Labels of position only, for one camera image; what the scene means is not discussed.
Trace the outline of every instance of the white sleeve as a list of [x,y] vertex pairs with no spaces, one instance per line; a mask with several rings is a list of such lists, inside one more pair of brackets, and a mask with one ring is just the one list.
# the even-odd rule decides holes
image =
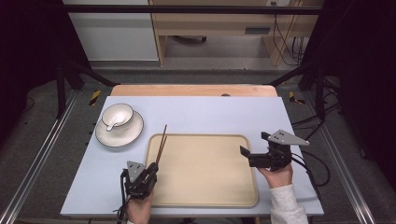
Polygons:
[[293,185],[270,189],[272,224],[307,224],[308,219],[303,206],[297,204]]

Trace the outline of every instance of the black curtain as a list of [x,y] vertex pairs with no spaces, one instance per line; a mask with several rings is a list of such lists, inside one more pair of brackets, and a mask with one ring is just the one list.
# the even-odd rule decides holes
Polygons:
[[[63,4],[62,0],[0,1],[0,144],[25,108],[27,92],[56,79],[61,63],[91,68],[68,13],[42,7],[49,3]],[[69,82],[81,82],[78,71],[68,69],[65,76]]]
[[[325,7],[346,9],[350,2],[326,0]],[[396,189],[394,6],[393,0],[355,1],[319,56],[325,75],[340,79],[340,103],[362,151],[377,161]],[[304,55],[306,62],[316,55],[320,41],[335,21],[335,17],[319,17]]]

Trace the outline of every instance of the white teacup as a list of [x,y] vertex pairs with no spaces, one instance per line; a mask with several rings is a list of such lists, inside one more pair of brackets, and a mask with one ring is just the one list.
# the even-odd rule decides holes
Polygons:
[[132,123],[134,110],[127,104],[116,104],[108,107],[102,116],[107,131],[125,131]]

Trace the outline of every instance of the white plate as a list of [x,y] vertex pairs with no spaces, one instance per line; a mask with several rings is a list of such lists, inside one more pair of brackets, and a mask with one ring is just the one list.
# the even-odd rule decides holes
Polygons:
[[100,120],[96,125],[96,138],[107,147],[123,147],[132,143],[143,130],[143,118],[134,111],[132,123],[127,130],[112,130],[108,132],[107,126]]

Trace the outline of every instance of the table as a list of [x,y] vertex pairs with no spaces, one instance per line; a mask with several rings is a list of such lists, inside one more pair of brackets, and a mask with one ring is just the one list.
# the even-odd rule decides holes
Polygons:
[[[321,7],[323,0],[277,1],[279,7]],[[249,6],[269,7],[270,0],[149,0],[154,6]],[[311,36],[318,16],[277,15],[277,30],[274,15],[233,15],[233,14],[151,14],[157,51],[161,65],[169,35],[259,35],[273,65],[279,65],[287,48],[284,39],[294,36]]]
[[[223,93],[238,97],[221,97]],[[250,85],[126,85],[117,86],[107,97],[104,109],[128,103],[145,120],[138,139],[127,147],[109,148],[92,136],[78,168],[61,214],[71,217],[114,217],[121,205],[120,172],[127,160],[144,162],[148,140],[161,133],[165,122],[174,133],[239,133],[250,142],[252,152],[262,152],[261,131],[283,129],[293,133],[282,99],[273,87]],[[191,113],[204,108],[200,113]],[[301,155],[298,147],[292,152]],[[323,210],[304,169],[293,165],[293,183],[299,203],[309,216]],[[269,215],[270,193],[264,178],[255,170],[259,201],[248,208],[154,207],[153,217],[256,217]]]

